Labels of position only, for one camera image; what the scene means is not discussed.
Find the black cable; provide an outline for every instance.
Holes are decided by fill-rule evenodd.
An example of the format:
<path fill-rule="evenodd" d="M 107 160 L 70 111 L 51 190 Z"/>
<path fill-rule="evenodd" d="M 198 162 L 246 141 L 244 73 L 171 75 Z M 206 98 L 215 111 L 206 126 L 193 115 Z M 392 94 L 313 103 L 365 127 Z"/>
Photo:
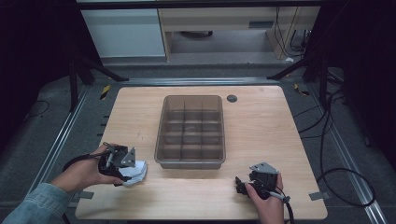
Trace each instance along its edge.
<path fill-rule="evenodd" d="M 338 94 L 338 93 L 340 93 L 340 92 L 341 92 L 341 89 L 338 90 L 338 91 L 336 91 L 336 92 L 334 92 L 334 93 L 332 93 L 332 94 L 330 95 L 329 98 L 332 99 L 332 97 L 333 97 L 334 95 L 336 95 L 336 94 Z M 300 130 L 298 133 L 306 132 L 306 131 L 308 131 L 308 130 L 314 128 L 315 126 L 317 126 L 317 125 L 324 119 L 324 117 L 326 116 L 326 114 L 328 113 L 328 110 L 329 110 L 329 109 L 326 109 L 326 108 L 325 108 L 325 111 L 324 111 L 323 115 L 320 117 L 319 120 L 317 120 L 317 122 L 315 122 L 314 124 L 312 124 L 311 126 L 309 126 L 309 127 L 307 127 L 307 128 L 304 128 L 304 129 Z"/>
<path fill-rule="evenodd" d="M 308 111 L 311 111 L 311 110 L 313 110 L 313 109 L 316 109 L 316 108 L 318 108 L 318 107 L 320 107 L 320 105 L 316 105 L 316 106 L 314 106 L 314 107 L 311 107 L 311 108 L 309 108 L 309 109 L 306 109 L 306 110 L 304 110 L 304 111 L 302 111 L 302 112 L 300 112 L 300 113 L 294 115 L 293 118 L 295 119 L 295 118 L 299 117 L 300 115 L 302 115 L 302 114 L 304 114 L 304 113 L 306 113 L 306 112 L 308 112 Z"/>
<path fill-rule="evenodd" d="M 48 101 L 45 101 L 45 100 L 38 100 L 38 101 L 35 102 L 35 104 L 36 104 L 37 102 L 46 103 L 46 104 L 47 104 L 47 107 L 46 107 L 42 112 L 40 112 L 40 113 L 37 113 L 37 114 L 34 114 L 34 115 L 28 115 L 28 118 L 40 116 L 40 115 L 44 114 L 44 113 L 50 108 L 50 103 L 49 103 Z"/>
<path fill-rule="evenodd" d="M 274 25 L 274 36 L 275 36 L 276 42 L 277 42 L 277 44 L 280 46 L 280 49 L 282 50 L 283 54 L 285 54 L 286 56 L 291 57 L 291 58 L 301 56 L 301 55 L 293 55 L 293 54 L 290 54 L 290 53 L 288 53 L 288 51 L 286 50 L 285 40 L 283 39 L 283 35 L 282 35 L 281 30 L 280 30 L 280 26 L 279 26 L 278 19 L 279 19 L 279 7 L 276 7 L 276 22 L 275 22 L 275 25 Z M 279 31 L 279 34 L 280 34 L 280 37 L 281 37 L 281 40 L 282 40 L 283 47 L 282 47 L 281 42 L 279 41 L 279 39 L 278 39 L 277 36 L 276 36 L 276 27 L 277 27 L 277 29 L 278 29 L 278 31 Z"/>
<path fill-rule="evenodd" d="M 320 177 L 317 179 L 317 182 L 319 182 L 321 179 L 323 179 L 323 182 L 326 184 L 326 187 L 329 189 L 329 191 L 332 194 L 334 194 L 337 198 L 339 198 L 341 201 L 343 201 L 343 202 L 345 202 L 345 203 L 347 203 L 349 205 L 356 206 L 356 207 L 370 206 L 372 203 L 375 202 L 375 198 L 376 198 L 375 197 L 375 189 L 374 189 L 373 185 L 370 183 L 370 181 L 367 178 L 365 178 L 363 175 L 359 174 L 356 171 L 347 169 L 347 168 L 333 168 L 331 170 L 328 170 L 328 171 L 324 172 L 324 168 L 323 168 L 324 133 L 325 133 L 326 126 L 327 126 L 327 124 L 329 122 L 329 119 L 330 119 L 330 116 L 331 116 L 331 105 L 332 105 L 332 98 L 333 97 L 334 97 L 334 94 L 332 94 L 329 97 L 328 101 L 327 101 L 328 115 L 327 115 L 325 124 L 324 124 L 323 129 L 322 129 L 322 136 L 320 138 L 320 158 L 319 158 L 320 159 Z M 335 192 L 335 190 L 333 190 L 332 187 L 330 187 L 329 183 L 327 182 L 326 175 L 330 174 L 330 173 L 338 172 L 338 171 L 350 172 L 350 173 L 352 173 L 354 175 L 357 175 L 361 179 L 363 179 L 367 183 L 367 185 L 369 186 L 370 191 L 372 192 L 372 196 L 373 196 L 372 200 L 370 202 L 368 202 L 368 203 L 353 203 L 353 202 L 345 199 L 344 197 L 342 197 L 337 192 Z"/>
<path fill-rule="evenodd" d="M 289 212 L 290 224 L 294 224 L 294 214 L 293 214 L 293 210 L 291 209 L 290 203 L 286 203 L 286 207 L 288 208 L 288 212 Z"/>
<path fill-rule="evenodd" d="M 325 135 L 332 129 L 332 125 L 333 125 L 333 122 L 330 124 L 330 127 L 325 132 Z M 317 137 L 321 137 L 321 136 L 322 136 L 322 134 L 321 135 L 315 135 L 315 136 L 301 137 L 301 139 L 317 138 Z"/>
<path fill-rule="evenodd" d="M 295 49 L 298 48 L 296 46 L 293 46 L 293 39 L 296 36 L 297 30 L 294 30 L 293 35 L 291 36 L 291 40 L 290 40 L 290 49 L 294 50 L 294 51 L 304 51 L 304 47 L 300 46 L 300 49 Z"/>

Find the table top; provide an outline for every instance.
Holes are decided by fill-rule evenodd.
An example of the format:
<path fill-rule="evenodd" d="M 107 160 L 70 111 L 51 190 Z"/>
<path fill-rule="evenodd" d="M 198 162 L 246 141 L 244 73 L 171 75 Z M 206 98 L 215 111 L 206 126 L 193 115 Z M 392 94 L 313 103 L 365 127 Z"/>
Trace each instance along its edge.
<path fill-rule="evenodd" d="M 237 96 L 237 102 L 227 101 L 230 94 Z M 220 169 L 163 169 L 154 160 L 167 95 L 221 97 L 226 160 Z M 282 174 L 296 219 L 327 216 L 324 202 L 309 197 L 318 192 L 318 185 L 278 86 L 122 88 L 102 142 L 136 147 L 136 159 L 148 164 L 147 175 L 131 187 L 85 189 L 94 194 L 92 199 L 80 199 L 76 216 L 81 219 L 257 219 L 251 200 L 236 193 L 234 179 L 238 176 L 248 181 L 248 167 L 262 161 Z"/>

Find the forearm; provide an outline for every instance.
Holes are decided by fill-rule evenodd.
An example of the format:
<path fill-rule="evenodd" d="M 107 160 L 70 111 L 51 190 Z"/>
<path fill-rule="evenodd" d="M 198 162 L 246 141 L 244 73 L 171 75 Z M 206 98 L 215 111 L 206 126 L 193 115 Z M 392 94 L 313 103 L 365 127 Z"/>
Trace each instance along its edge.
<path fill-rule="evenodd" d="M 8 215 L 3 223 L 52 223 L 65 212 L 71 195 L 42 183 Z"/>

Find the clear plastic bin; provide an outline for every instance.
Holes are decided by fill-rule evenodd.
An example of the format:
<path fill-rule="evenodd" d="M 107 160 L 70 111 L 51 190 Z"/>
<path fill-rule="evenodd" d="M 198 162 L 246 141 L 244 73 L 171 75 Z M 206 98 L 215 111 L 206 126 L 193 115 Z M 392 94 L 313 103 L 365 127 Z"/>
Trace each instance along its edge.
<path fill-rule="evenodd" d="M 166 96 L 155 161 L 163 169 L 219 169 L 225 161 L 223 124 L 219 96 Z"/>

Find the human hand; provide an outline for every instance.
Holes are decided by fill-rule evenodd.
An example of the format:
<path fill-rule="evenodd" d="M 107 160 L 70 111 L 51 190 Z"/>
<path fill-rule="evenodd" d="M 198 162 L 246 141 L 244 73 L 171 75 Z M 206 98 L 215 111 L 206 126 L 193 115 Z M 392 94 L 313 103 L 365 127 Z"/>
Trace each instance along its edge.
<path fill-rule="evenodd" d="M 256 206 L 259 219 L 262 224 L 283 224 L 283 202 L 278 198 L 270 196 L 267 200 L 263 200 L 257 194 L 256 190 L 248 183 L 245 184 L 247 194 Z M 283 190 L 282 176 L 277 175 L 277 189 Z"/>
<path fill-rule="evenodd" d="M 91 154 L 104 152 L 107 146 L 102 145 Z M 83 190 L 97 184 L 122 184 L 123 181 L 115 176 L 102 175 L 98 170 L 99 160 L 88 159 L 77 161 L 58 175 L 50 183 L 67 193 Z"/>

